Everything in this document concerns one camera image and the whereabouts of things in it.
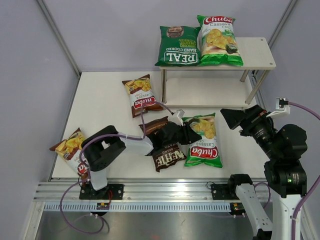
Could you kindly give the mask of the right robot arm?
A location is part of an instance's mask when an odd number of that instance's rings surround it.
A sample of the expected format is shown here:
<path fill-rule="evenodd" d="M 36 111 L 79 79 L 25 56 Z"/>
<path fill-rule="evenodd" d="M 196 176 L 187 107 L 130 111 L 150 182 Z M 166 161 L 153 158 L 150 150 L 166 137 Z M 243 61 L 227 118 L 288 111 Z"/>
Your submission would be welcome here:
<path fill-rule="evenodd" d="M 294 124 L 276 130 L 272 113 L 259 105 L 245 110 L 223 108 L 220 112 L 231 130 L 241 127 L 240 135 L 253 137 L 269 158 L 264 175 L 272 197 L 272 220 L 260 205 L 248 174 L 232 174 L 227 183 L 228 195 L 242 202 L 253 239 L 299 240 L 299 211 L 307 194 L 307 174 L 300 163 L 308 149 L 306 131 Z"/>

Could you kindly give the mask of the green REAL chips bag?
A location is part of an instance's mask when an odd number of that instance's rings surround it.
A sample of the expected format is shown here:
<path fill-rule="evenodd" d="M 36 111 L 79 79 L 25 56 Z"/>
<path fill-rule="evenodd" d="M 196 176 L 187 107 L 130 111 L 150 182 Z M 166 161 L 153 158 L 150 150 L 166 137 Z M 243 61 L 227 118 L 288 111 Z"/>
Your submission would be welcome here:
<path fill-rule="evenodd" d="M 157 67 L 190 67 L 200 62 L 199 27 L 160 26 Z"/>

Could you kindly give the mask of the green Chuba seaweed bag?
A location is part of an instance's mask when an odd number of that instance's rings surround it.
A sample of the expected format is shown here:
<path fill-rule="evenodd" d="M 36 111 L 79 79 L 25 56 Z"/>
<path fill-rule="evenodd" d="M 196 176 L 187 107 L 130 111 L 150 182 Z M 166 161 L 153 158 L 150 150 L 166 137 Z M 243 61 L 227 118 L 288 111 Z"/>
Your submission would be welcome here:
<path fill-rule="evenodd" d="M 200 25 L 200 66 L 244 65 L 234 34 L 233 17 L 198 15 L 197 20 Z"/>

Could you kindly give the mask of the brown Kettle sea salt bag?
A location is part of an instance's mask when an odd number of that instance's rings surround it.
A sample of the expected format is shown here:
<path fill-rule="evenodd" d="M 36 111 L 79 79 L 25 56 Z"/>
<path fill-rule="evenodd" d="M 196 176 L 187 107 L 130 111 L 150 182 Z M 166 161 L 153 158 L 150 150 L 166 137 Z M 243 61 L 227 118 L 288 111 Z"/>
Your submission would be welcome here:
<path fill-rule="evenodd" d="M 177 143 L 163 145 L 160 141 L 160 129 L 169 122 L 168 117 L 162 117 L 145 124 L 139 125 L 140 129 L 153 143 L 154 149 L 149 154 L 152 156 L 155 171 L 160 172 L 175 165 L 178 161 L 186 159 L 186 155 L 182 152 Z"/>

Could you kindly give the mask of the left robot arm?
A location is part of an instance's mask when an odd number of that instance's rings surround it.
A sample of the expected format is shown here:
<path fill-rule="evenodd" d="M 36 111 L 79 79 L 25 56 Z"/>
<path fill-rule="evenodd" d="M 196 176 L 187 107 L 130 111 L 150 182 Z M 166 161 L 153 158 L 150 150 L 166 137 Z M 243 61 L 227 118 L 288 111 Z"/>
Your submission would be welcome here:
<path fill-rule="evenodd" d="M 143 156 L 152 156 L 169 145 L 189 145 L 200 139 L 201 136 L 188 122 L 177 124 L 169 121 L 144 136 L 124 134 L 109 125 L 81 144 L 79 159 L 87 167 L 87 177 L 80 182 L 79 198 L 99 200 L 105 196 L 110 197 L 107 167 L 124 151 L 137 151 Z"/>

